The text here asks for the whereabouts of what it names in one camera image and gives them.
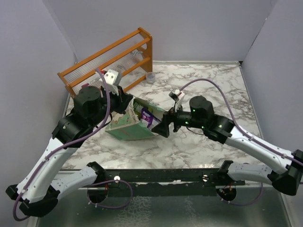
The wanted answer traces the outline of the purple snack packet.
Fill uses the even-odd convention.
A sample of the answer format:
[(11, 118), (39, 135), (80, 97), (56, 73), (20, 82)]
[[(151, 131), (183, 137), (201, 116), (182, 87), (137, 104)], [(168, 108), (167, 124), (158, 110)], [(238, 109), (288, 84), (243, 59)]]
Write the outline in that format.
[(163, 111), (152, 109), (151, 111), (146, 107), (141, 110), (141, 122), (149, 129), (152, 130), (157, 126), (162, 119)]

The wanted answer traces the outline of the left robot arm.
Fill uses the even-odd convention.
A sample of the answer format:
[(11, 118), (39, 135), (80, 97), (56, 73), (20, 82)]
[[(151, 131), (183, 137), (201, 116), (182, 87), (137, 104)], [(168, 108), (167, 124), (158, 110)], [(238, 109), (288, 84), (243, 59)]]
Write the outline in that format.
[(121, 87), (118, 93), (104, 88), (83, 87), (74, 97), (71, 112), (63, 117), (52, 132), (47, 148), (35, 167), (19, 184), (10, 185), (6, 194), (15, 201), (17, 209), (28, 217), (43, 217), (51, 212), (58, 201), (69, 193), (87, 185), (101, 186), (106, 180), (105, 170), (96, 162), (62, 179), (55, 179), (63, 164), (95, 132), (102, 129), (112, 112), (124, 114), (133, 95)]

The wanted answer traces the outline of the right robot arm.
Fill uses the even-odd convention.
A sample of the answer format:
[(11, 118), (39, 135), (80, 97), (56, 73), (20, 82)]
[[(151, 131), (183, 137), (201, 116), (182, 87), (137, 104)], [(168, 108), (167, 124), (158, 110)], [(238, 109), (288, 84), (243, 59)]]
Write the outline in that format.
[(235, 121), (215, 114), (212, 103), (203, 96), (191, 98), (189, 106), (189, 112), (177, 105), (165, 111), (152, 132), (167, 138), (171, 123), (174, 131), (182, 126), (201, 129), (208, 139), (237, 148), (261, 161), (260, 165), (224, 162), (217, 174), (221, 184), (248, 180), (269, 184), (286, 195), (296, 195), (303, 176), (302, 151), (291, 152), (254, 136)]

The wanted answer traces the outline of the green paper bag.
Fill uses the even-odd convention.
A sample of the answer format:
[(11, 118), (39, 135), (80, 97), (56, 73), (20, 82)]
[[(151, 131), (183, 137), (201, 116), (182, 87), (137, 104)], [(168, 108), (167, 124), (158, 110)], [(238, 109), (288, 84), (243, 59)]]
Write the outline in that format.
[(141, 110), (146, 107), (150, 111), (164, 110), (155, 104), (140, 98), (133, 98), (125, 114), (115, 114), (112, 122), (106, 127), (105, 132), (118, 140), (140, 140), (155, 137), (157, 134), (149, 130), (141, 122)]

